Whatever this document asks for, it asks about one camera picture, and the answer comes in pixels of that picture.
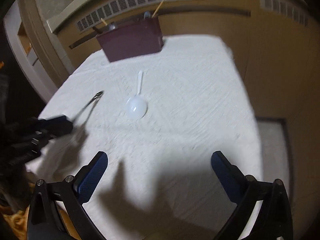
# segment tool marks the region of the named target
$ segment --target white spoon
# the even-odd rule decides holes
[[[142,84],[143,71],[138,73],[137,94],[134,97],[130,97],[126,104],[127,115],[130,119],[139,120],[147,112],[147,103],[140,96],[141,84]]]

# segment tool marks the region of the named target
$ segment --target purple box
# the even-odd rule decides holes
[[[141,19],[96,38],[109,62],[160,52],[163,46],[158,17]]]

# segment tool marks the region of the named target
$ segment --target wooden stick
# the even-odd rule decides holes
[[[158,12],[158,10],[160,9],[161,5],[163,4],[164,0],[161,1],[161,3],[158,5],[158,7],[156,8],[155,12],[152,15],[152,18],[156,15],[156,13]]]
[[[105,26],[108,25],[104,19],[100,18],[100,20],[104,23]]]

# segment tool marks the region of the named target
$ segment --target blue gripper pad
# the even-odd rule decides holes
[[[211,166],[230,201],[239,205],[247,188],[242,172],[237,166],[232,165],[220,151],[212,154]]]
[[[103,173],[108,166],[108,156],[105,152],[98,152],[86,166],[83,166],[76,174],[74,190],[77,192],[80,204],[90,200]]]

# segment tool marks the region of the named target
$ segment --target table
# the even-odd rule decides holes
[[[132,121],[125,103],[139,70],[148,111]],[[108,168],[83,207],[108,240],[155,232],[212,239],[235,208],[211,168],[212,153],[222,151],[244,174],[263,179],[257,124],[232,52],[208,35],[166,37],[160,53],[113,63],[97,51],[40,117],[72,119],[100,90],[94,109],[76,122],[78,145],[71,136],[51,142],[27,168],[47,182],[63,180],[104,151]]]

